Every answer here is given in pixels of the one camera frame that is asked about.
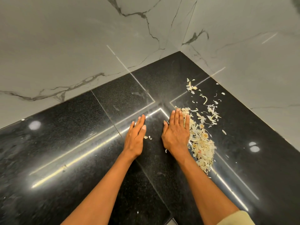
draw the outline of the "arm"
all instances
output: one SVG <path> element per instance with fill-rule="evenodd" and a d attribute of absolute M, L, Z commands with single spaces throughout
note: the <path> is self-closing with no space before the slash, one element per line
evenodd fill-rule
<path fill-rule="evenodd" d="M 144 122 L 145 116 L 142 115 L 135 126 L 134 121 L 131 123 L 124 149 L 114 165 L 62 225 L 108 224 L 126 172 L 133 160 L 142 153 L 143 139 L 146 134 Z"/>
<path fill-rule="evenodd" d="M 225 194 L 210 180 L 191 157 L 187 144 L 190 137 L 189 116 L 183 126 L 180 109 L 172 111 L 169 125 L 164 121 L 163 145 L 177 160 L 193 193 L 205 225 L 216 225 L 222 219 L 239 211 Z"/>

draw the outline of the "black granite countertop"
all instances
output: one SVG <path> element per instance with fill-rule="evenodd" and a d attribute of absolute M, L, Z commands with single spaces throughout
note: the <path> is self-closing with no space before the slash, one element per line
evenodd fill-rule
<path fill-rule="evenodd" d="M 187 92 L 187 78 L 201 92 Z M 145 114 L 152 140 L 126 174 L 110 224 L 172 217 L 201 224 L 160 137 L 174 106 L 207 110 L 200 93 L 218 102 L 222 117 L 208 128 L 217 147 L 208 175 L 255 224 L 300 223 L 300 153 L 181 52 L 1 129 L 0 223 L 60 224 L 112 166 L 130 122 Z"/>

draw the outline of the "forearm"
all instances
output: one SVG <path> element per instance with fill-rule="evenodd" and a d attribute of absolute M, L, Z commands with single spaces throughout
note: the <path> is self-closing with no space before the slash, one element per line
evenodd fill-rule
<path fill-rule="evenodd" d="M 239 210 L 198 167 L 190 154 L 181 156 L 177 161 L 187 178 L 205 225 L 216 225 Z"/>
<path fill-rule="evenodd" d="M 133 159 L 122 152 L 111 169 L 62 225 L 108 224 L 118 191 Z"/>

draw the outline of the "beige sleeve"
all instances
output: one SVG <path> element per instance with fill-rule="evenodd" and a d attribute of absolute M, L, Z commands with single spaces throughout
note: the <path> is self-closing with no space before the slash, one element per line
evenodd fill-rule
<path fill-rule="evenodd" d="M 248 215 L 244 211 L 237 211 L 225 219 L 222 219 L 217 225 L 255 225 Z"/>

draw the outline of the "white marble wall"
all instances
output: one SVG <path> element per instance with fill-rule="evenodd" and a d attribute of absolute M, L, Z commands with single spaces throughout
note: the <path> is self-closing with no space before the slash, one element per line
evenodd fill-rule
<path fill-rule="evenodd" d="M 300 151 L 300 0 L 198 0 L 181 51 Z"/>
<path fill-rule="evenodd" d="M 196 1 L 0 0 L 0 128 L 179 51 Z"/>

